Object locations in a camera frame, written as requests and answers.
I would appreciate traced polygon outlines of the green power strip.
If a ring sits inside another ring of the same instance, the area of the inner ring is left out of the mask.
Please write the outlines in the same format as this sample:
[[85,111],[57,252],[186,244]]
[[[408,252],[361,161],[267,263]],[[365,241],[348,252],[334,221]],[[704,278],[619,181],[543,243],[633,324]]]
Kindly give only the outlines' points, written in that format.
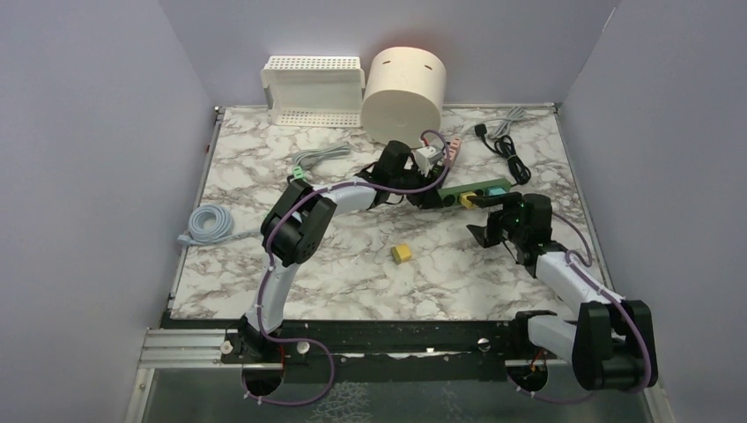
[[442,203],[442,206],[444,208],[448,208],[453,206],[462,206],[458,201],[458,197],[463,192],[472,191],[475,192],[478,196],[484,196],[485,191],[491,187],[501,187],[508,192],[512,188],[512,183],[505,178],[498,178],[482,182],[473,182],[463,185],[456,185],[453,187],[441,188],[437,190],[437,194]]

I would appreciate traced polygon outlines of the yellow USB plug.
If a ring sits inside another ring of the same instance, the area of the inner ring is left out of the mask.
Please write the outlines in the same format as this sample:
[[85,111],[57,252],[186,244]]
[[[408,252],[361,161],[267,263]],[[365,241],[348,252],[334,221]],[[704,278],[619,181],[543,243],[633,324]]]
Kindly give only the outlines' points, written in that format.
[[463,192],[459,197],[458,201],[459,203],[466,209],[472,209],[475,208],[476,205],[474,203],[474,200],[477,198],[477,194],[472,191]]
[[390,249],[390,254],[396,264],[406,263],[411,260],[412,252],[407,244],[398,244]]

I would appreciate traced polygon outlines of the teal USB plug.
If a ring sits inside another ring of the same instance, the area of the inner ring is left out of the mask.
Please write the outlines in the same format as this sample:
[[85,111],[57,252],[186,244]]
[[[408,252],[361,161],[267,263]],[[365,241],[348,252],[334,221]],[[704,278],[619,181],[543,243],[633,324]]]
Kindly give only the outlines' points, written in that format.
[[487,189],[484,193],[484,197],[486,198],[493,198],[493,197],[500,197],[507,194],[507,191],[501,187],[491,187]]

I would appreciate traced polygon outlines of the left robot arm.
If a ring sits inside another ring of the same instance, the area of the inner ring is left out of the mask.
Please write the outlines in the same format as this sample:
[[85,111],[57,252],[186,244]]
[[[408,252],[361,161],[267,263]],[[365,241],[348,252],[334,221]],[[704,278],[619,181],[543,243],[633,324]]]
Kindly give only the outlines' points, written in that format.
[[455,160],[450,147],[444,138],[418,149],[392,140],[374,163],[343,182],[290,181],[260,226],[263,275],[231,341],[235,354],[259,362],[276,358],[282,352],[277,331],[292,285],[301,265],[321,246],[331,220],[376,208],[392,195],[435,195]]

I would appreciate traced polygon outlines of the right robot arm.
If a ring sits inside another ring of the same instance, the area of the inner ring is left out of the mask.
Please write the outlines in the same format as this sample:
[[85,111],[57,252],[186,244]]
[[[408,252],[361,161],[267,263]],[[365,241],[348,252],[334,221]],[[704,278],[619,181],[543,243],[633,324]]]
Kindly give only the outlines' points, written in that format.
[[558,216],[545,195],[509,192],[463,194],[461,202],[490,208],[485,225],[468,229],[483,248],[510,243],[515,260],[573,313],[568,322],[553,313],[524,318],[508,335],[510,351],[528,359],[541,349],[568,362],[587,391],[640,392],[658,382],[653,317],[643,301],[628,300],[596,280],[588,242],[579,253],[554,240]]

